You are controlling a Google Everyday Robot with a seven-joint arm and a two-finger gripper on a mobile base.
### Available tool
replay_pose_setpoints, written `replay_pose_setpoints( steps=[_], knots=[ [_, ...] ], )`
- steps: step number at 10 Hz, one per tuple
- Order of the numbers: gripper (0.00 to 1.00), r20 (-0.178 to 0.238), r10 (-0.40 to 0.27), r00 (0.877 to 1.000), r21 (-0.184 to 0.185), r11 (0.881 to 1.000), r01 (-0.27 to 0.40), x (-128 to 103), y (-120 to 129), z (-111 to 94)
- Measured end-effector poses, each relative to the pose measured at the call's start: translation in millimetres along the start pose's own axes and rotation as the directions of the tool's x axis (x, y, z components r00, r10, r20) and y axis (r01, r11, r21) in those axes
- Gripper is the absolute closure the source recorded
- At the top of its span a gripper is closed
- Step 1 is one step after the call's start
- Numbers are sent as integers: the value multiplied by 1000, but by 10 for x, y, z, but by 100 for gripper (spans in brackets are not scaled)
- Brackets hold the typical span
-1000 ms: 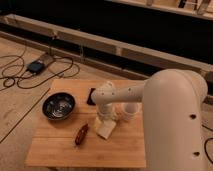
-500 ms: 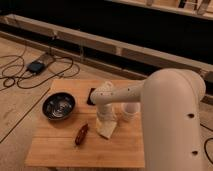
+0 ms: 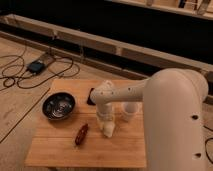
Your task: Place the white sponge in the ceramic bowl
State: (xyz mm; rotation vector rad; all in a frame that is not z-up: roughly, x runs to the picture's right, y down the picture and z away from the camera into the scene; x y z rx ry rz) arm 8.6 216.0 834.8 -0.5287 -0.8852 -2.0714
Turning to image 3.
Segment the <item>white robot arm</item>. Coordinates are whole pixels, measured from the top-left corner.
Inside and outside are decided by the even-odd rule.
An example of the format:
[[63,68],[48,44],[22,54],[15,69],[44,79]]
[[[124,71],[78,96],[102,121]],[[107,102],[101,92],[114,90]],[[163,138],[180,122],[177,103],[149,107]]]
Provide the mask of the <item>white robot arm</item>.
[[169,68],[132,86],[102,83],[90,98],[102,119],[109,117],[112,102],[143,104],[148,171],[206,171],[202,103],[207,95],[202,74]]

